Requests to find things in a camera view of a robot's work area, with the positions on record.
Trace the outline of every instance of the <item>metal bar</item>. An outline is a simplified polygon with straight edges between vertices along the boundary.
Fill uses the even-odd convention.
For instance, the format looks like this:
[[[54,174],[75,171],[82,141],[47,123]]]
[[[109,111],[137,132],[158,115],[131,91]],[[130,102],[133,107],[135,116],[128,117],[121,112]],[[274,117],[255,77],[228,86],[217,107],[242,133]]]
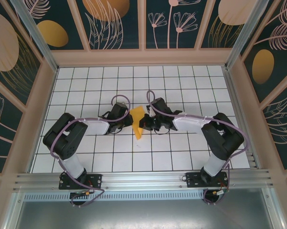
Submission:
[[[43,36],[39,32],[36,23],[34,22],[33,18],[30,16],[27,7],[24,5],[23,1],[19,0],[10,0],[11,4],[15,8],[16,12],[18,13],[19,17],[21,18],[23,24],[25,25],[26,29],[30,32],[30,35],[36,42],[38,48],[42,52],[45,59],[48,61],[50,67],[56,72],[57,71],[57,64],[55,59],[49,49],[49,46],[43,39]]]
[[[246,44],[248,38],[254,31],[257,23],[260,20],[261,15],[263,14],[264,10],[267,7],[269,0],[257,0],[254,6],[253,11],[249,15],[247,22],[244,24],[234,46],[227,58],[226,67],[230,69],[236,59],[238,58],[241,50],[243,49],[244,45]]]
[[[181,179],[185,173],[186,171],[104,173],[102,188],[106,191],[188,190],[186,183]],[[15,192],[60,191],[58,184],[58,173],[18,174],[13,188]],[[268,170],[265,169],[232,169],[230,184],[231,188],[272,187]]]

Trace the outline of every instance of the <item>white tile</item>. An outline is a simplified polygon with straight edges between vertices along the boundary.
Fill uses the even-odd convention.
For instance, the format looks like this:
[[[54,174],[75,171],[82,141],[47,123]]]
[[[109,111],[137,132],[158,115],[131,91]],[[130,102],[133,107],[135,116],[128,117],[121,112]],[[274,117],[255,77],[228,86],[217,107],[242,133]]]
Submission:
[[[86,79],[88,77],[88,68],[75,68],[72,79]]]
[[[221,66],[208,66],[208,72],[210,76],[223,76]]]
[[[117,78],[118,67],[105,67],[103,72],[103,78]]]
[[[85,92],[70,92],[68,96],[68,105],[83,104]]]
[[[50,150],[48,147],[43,143],[43,137],[40,138],[40,143],[37,150],[38,154],[49,154]]]
[[[218,110],[221,113],[224,113],[227,116],[234,116],[234,109],[231,103],[217,103]]]
[[[101,104],[99,107],[99,116],[104,115],[107,111],[111,111],[113,106],[111,104]]]
[[[84,104],[99,104],[100,95],[100,91],[85,92]]]
[[[152,153],[133,153],[133,171],[152,171]]]
[[[152,151],[170,151],[169,135],[152,135]]]
[[[153,89],[164,89],[163,78],[149,78],[149,88]]]
[[[133,90],[133,78],[119,78],[118,90]]]
[[[133,67],[119,67],[119,78],[133,78]]]
[[[171,152],[153,152],[153,171],[172,170]]]
[[[92,67],[89,68],[88,78],[102,78],[103,67]]]
[[[180,77],[193,76],[192,66],[178,66]]]
[[[117,91],[101,91],[100,104],[110,104],[111,99],[116,96]]]
[[[167,103],[181,103],[181,90],[166,90]]]
[[[65,105],[52,105],[49,108],[47,119],[57,120],[65,113]]]
[[[117,90],[118,79],[103,79],[102,90]]]
[[[113,135],[96,136],[95,153],[111,153],[114,150]]]
[[[209,151],[191,151],[193,170],[200,170],[209,159]]]
[[[102,86],[102,79],[88,79],[86,91],[100,91]]]
[[[212,89],[198,89],[200,102],[215,102]]]
[[[209,77],[196,77],[195,81],[198,89],[212,88]]]
[[[66,105],[69,92],[54,92],[51,105]]]
[[[114,154],[113,172],[131,172],[132,157],[132,153]]]
[[[70,89],[71,80],[57,80],[55,83],[55,92],[68,92]]]
[[[149,79],[148,78],[134,78],[134,90],[148,90]]]
[[[151,135],[142,135],[139,140],[133,136],[133,152],[151,152]]]
[[[54,161],[54,166],[53,166],[53,170],[52,172],[53,173],[62,173],[64,170],[63,168],[61,167],[61,165],[58,163],[57,160]]]
[[[196,89],[194,77],[181,77],[180,81],[182,89]]]
[[[227,88],[224,77],[210,77],[212,88]]]
[[[50,154],[38,154],[36,156],[33,173],[51,173],[54,157]]]
[[[93,153],[95,151],[95,140],[96,140],[96,136],[84,136],[76,152],[77,153]]]
[[[188,134],[190,150],[208,150],[206,138],[200,134]]]
[[[200,103],[184,103],[185,113],[192,115],[202,115]]]
[[[172,152],[173,170],[192,170],[190,151]]]
[[[179,77],[164,78],[166,89],[180,89],[181,83]]]
[[[194,76],[209,76],[207,66],[193,66]]]
[[[216,103],[201,103],[203,116],[215,116],[218,113]]]
[[[82,113],[82,105],[67,105],[66,106],[66,113],[73,115],[76,118],[81,117]]]
[[[234,169],[235,168],[250,168],[248,159],[246,156],[246,152],[243,152],[237,156],[234,156],[233,158],[231,158],[230,161]]]
[[[135,104],[147,104],[147,91],[134,91],[133,101]]]
[[[189,151],[189,142],[187,134],[170,135],[172,151]]]
[[[230,97],[227,89],[214,89],[214,96],[217,102],[230,102]]]
[[[164,77],[178,77],[177,66],[163,66]]]
[[[77,157],[82,166],[86,169],[87,173],[91,173],[94,154],[77,154]]]
[[[197,90],[195,89],[185,89],[182,90],[182,99],[184,102],[196,103],[199,101],[197,95]]]
[[[163,77],[162,66],[149,66],[149,77]]]
[[[113,154],[95,154],[93,172],[111,172]]]
[[[47,121],[45,121],[42,135],[45,136],[45,134],[50,130],[50,128],[51,128],[55,123],[56,123],[56,120],[47,120]]]
[[[82,118],[97,118],[99,105],[83,105]]]
[[[132,152],[132,135],[116,135],[114,139],[114,152]]]
[[[133,91],[117,91],[117,94],[126,96],[129,99],[130,103],[133,103]],[[117,97],[117,102],[125,103],[125,105],[128,107],[128,101],[122,96]]]
[[[134,67],[134,77],[148,77],[149,71],[147,66]]]
[[[72,79],[74,68],[60,68],[57,78],[58,79]]]
[[[70,91],[85,91],[87,79],[73,79]]]

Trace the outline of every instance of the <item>beige circle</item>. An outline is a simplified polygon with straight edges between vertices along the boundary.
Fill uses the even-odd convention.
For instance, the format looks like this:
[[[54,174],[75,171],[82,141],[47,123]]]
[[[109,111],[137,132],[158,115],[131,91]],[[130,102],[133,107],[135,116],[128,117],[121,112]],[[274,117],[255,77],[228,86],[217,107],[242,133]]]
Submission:
[[[256,0],[221,0],[219,18],[226,25],[243,25],[255,3]]]
[[[58,23],[50,20],[39,22],[37,27],[47,44],[63,47],[68,43],[68,34]]]
[[[271,76],[274,68],[274,57],[269,50],[260,50],[253,62],[253,78],[258,84],[265,83]]]
[[[17,33],[5,17],[0,14],[0,71],[9,71],[17,63],[19,44]]]
[[[86,10],[94,18],[101,21],[109,21],[109,8],[107,2],[110,4],[112,9],[116,9],[116,11],[119,13],[120,18],[124,17],[129,10],[129,0],[83,0],[83,4]],[[98,3],[101,3],[104,6],[107,16],[101,16],[102,8],[100,9]]]

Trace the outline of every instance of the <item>yellow object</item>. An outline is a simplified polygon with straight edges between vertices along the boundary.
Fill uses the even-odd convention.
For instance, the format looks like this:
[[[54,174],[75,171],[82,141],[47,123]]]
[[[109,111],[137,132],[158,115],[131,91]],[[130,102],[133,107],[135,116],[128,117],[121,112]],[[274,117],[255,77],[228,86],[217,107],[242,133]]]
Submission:
[[[63,47],[68,43],[68,34],[60,24],[45,20],[39,22],[37,27],[47,44],[54,47]]]
[[[139,140],[142,135],[143,129],[139,127],[139,121],[144,117],[144,110],[142,106],[136,107],[129,112],[133,117],[133,130],[135,132],[136,139]]]

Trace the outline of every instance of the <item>dark teal wallpaper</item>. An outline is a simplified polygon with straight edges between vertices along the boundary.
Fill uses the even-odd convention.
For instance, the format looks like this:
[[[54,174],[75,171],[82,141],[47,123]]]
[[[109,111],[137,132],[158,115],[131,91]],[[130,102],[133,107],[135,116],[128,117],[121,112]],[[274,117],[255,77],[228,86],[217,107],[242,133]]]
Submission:
[[[287,76],[287,0],[280,2],[244,64],[260,102]]]
[[[0,82],[27,103],[39,60],[0,4]]]
[[[206,1],[147,0],[146,48],[194,48]]]
[[[3,170],[22,112],[0,93],[0,173]]]
[[[264,10],[264,12],[263,12],[261,18],[259,19],[259,21],[258,21],[256,27],[254,28],[252,34],[250,35],[250,37],[248,38],[246,44],[244,45],[243,49],[241,50],[241,56],[242,56],[243,53],[245,52],[245,50],[246,50],[246,48],[247,48],[249,42],[252,40],[254,34],[256,33],[257,29],[259,28],[259,26],[260,26],[262,20],[264,19],[265,15],[267,14],[267,12],[268,12],[269,8],[271,7],[271,5],[273,4],[273,2],[274,2],[274,0],[269,0],[269,2],[268,2],[268,4],[267,4],[267,7],[266,7],[266,9]]]
[[[83,49],[67,0],[23,2],[51,50]]]
[[[138,49],[137,0],[76,0],[89,46]]]
[[[287,169],[287,88],[263,110],[282,165]]]
[[[232,48],[256,0],[216,0],[201,48]]]

